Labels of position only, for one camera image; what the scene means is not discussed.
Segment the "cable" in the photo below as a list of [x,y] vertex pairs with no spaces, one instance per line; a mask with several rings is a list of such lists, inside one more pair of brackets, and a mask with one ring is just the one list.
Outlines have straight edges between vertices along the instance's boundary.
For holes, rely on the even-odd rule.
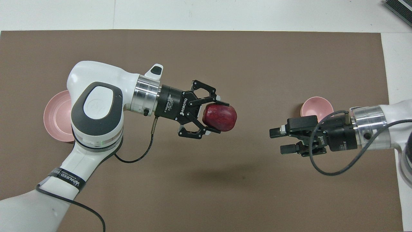
[[150,133],[150,134],[151,134],[151,136],[150,136],[150,144],[149,144],[149,147],[147,148],[146,152],[145,152],[142,156],[140,156],[139,158],[137,158],[137,159],[135,159],[135,160],[132,160],[132,161],[124,160],[124,159],[120,158],[116,153],[115,153],[115,157],[116,157],[118,160],[120,160],[121,162],[123,162],[123,163],[135,163],[135,162],[143,159],[143,157],[145,157],[145,156],[148,154],[150,148],[152,147],[153,134],[155,133],[156,123],[157,123],[157,119],[158,119],[158,118],[159,118],[159,117],[156,116],[156,117],[154,118],[154,120],[153,120],[152,131],[151,131],[151,133]]
[[[317,125],[316,127],[313,129],[312,134],[310,136],[309,141],[313,141],[314,137],[315,137],[315,133],[316,131],[319,129],[319,127],[321,126],[321,124],[323,124],[323,122],[325,120],[327,120],[328,118],[332,117],[333,115],[336,114],[349,114],[348,111],[345,110],[340,110],[340,111],[335,111],[331,114],[328,114],[325,118],[323,118]],[[309,143],[309,157],[310,157],[310,161],[313,165],[313,167],[320,172],[321,174],[324,175],[328,175],[328,176],[334,176],[334,175],[339,175],[342,174],[344,172],[346,172],[347,170],[349,170],[358,160],[359,158],[365,153],[365,151],[369,148],[369,146],[372,144],[372,142],[379,136],[380,133],[382,133],[384,130],[386,130],[387,128],[397,125],[397,124],[401,124],[401,123],[412,123],[412,119],[405,119],[405,120],[399,120],[399,121],[395,121],[389,124],[384,125],[382,128],[380,128],[373,136],[372,138],[365,144],[365,146],[360,150],[360,152],[356,155],[356,157],[343,169],[333,172],[333,173],[328,173],[325,172],[323,170],[321,170],[315,163],[315,161],[313,160],[313,153],[312,153],[312,142]]]
[[51,197],[60,199],[60,200],[62,200],[62,201],[66,201],[66,202],[68,202],[68,203],[71,203],[71,204],[74,204],[74,205],[77,205],[77,206],[80,206],[80,207],[82,207],[82,208],[84,208],[84,209],[92,212],[92,213],[93,213],[94,215],[96,215],[96,216],[100,219],[100,221],[102,222],[103,232],[106,231],[106,223],[104,222],[103,217],[100,216],[100,214],[97,213],[97,212],[96,212],[95,210],[93,210],[92,208],[87,207],[87,206],[85,206],[84,204],[79,203],[79,202],[77,202],[77,201],[67,199],[67,198],[65,198],[65,197],[62,197],[62,196],[53,194],[53,193],[48,192],[48,191],[46,191],[46,190],[42,190],[42,189],[40,188],[40,184],[37,184],[37,185],[36,185],[36,190],[37,190],[38,192],[41,192],[41,193],[45,194],[45,195],[48,195],[48,196],[51,196]]

